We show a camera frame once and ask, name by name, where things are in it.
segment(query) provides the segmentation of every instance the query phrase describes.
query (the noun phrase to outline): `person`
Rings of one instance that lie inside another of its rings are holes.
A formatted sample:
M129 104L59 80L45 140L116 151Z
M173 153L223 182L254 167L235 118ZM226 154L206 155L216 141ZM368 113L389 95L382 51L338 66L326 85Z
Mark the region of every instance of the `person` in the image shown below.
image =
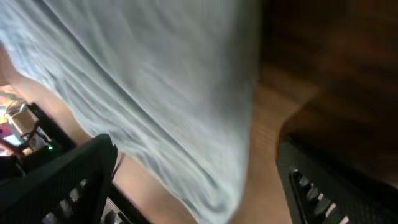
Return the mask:
M226 223L243 194L259 3L0 1L0 39L23 76L109 133L198 223Z

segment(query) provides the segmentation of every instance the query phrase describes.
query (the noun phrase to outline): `dark brown wood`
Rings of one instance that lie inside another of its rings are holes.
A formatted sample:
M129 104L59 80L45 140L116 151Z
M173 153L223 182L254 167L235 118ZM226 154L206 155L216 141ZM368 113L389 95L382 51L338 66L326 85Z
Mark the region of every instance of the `dark brown wood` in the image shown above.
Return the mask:
M320 90L281 133L398 187L398 2L278 0L271 18L266 63Z

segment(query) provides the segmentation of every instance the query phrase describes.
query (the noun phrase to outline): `wooden surface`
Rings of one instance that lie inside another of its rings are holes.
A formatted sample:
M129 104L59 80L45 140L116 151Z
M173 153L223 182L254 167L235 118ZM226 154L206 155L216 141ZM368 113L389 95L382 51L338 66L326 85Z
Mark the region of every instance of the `wooden surface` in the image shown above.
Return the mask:
M280 0L271 8L267 63L319 89L284 133L398 187L398 2Z

